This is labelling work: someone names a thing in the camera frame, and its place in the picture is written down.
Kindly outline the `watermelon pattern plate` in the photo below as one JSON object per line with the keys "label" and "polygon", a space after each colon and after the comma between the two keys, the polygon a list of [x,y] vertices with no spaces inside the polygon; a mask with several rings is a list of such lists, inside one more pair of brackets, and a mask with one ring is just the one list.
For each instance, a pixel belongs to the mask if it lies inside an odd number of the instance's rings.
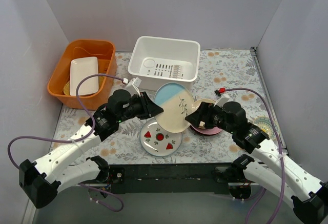
{"label": "watermelon pattern plate", "polygon": [[182,133],[168,132],[152,118],[143,125],[140,132],[140,142],[149,154],[165,157],[179,149],[182,142]]}

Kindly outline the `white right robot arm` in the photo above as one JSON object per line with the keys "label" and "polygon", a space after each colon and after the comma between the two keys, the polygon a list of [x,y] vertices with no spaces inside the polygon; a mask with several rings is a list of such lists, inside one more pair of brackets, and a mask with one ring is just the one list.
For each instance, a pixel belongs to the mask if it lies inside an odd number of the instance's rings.
{"label": "white right robot arm", "polygon": [[269,136],[248,122],[239,103],[229,101],[220,107],[202,102],[185,119],[194,127],[218,127],[231,133],[236,145],[246,150],[231,165],[236,181],[254,181],[282,197],[303,223],[321,223],[327,217],[327,183],[279,153]]}

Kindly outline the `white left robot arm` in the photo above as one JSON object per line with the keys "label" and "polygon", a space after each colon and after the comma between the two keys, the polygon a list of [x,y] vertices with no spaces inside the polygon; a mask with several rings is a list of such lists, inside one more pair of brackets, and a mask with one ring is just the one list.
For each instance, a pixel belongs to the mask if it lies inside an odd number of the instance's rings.
{"label": "white left robot arm", "polygon": [[80,165],[71,164],[117,132],[121,122],[135,117],[149,119],[162,112],[163,108],[151,101],[146,92],[131,95],[127,90],[116,90],[69,140],[34,162],[26,159],[20,164],[20,187],[40,209],[71,186],[89,180],[107,181],[110,166],[100,156],[89,157]]}

